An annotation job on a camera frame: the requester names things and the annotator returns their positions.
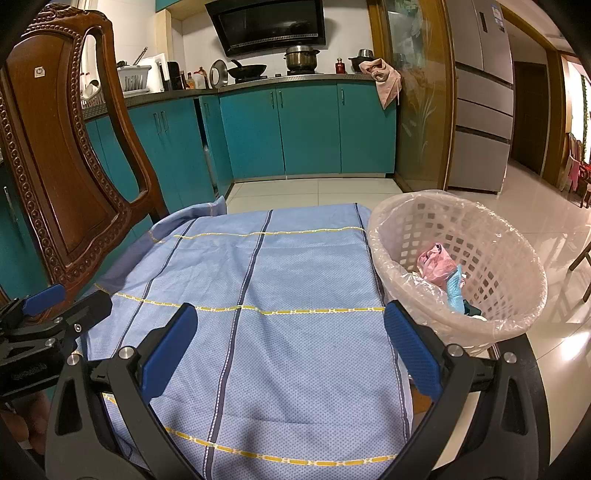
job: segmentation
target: kitchen utensil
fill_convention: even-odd
[[[217,72],[217,80],[214,78],[215,72]],[[228,84],[228,67],[225,61],[216,60],[213,62],[209,69],[209,84],[212,88],[221,88]]]
[[[358,57],[369,57],[372,60],[375,60],[374,57],[374,52],[368,48],[362,48],[361,50],[359,50],[359,52],[357,53]]]
[[[349,58],[349,60],[351,61],[353,71],[357,72],[357,73],[361,73],[361,69],[359,68],[359,64],[364,61],[375,60],[374,52],[367,49],[367,48],[362,48],[357,53],[356,57]]]
[[[294,45],[285,51],[285,62],[287,69],[291,72],[314,72],[318,65],[316,55],[320,50],[310,47],[309,45]]]
[[[232,63],[237,66],[229,69],[228,73],[236,80],[259,77],[267,69],[267,65],[242,65],[237,60],[232,60]]]
[[[146,55],[146,52],[148,51],[148,47],[144,47],[144,49],[142,50],[142,53],[139,54],[139,57],[137,57],[135,59],[135,62],[133,62],[132,66],[135,66],[139,63],[139,61],[144,57],[144,55]]]

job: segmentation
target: refrigerator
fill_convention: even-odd
[[[456,59],[456,135],[449,188],[501,191],[513,131],[513,63],[501,6],[446,0]]]

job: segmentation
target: tile floor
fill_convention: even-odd
[[[229,213],[270,208],[359,202],[373,209],[401,193],[388,179],[277,180],[237,184],[228,198]],[[513,224],[540,256],[548,277],[548,302],[528,332],[548,398],[551,459],[570,439],[591,401],[591,300],[582,296],[591,267],[568,267],[591,241],[591,209],[580,209],[565,194],[532,172],[510,164],[499,195],[453,192],[480,202]],[[474,411],[471,394],[438,465],[455,457]]]

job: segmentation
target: refrigerator drawer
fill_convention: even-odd
[[[457,97],[513,116],[513,90],[475,73],[456,69]]]
[[[510,147],[508,143],[456,131],[449,186],[500,192]]]
[[[458,99],[456,125],[511,139],[513,117],[476,103]]]

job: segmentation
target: condiment bottle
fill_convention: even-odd
[[[347,71],[345,70],[345,64],[343,63],[343,59],[336,59],[335,72],[336,73],[347,73]]]

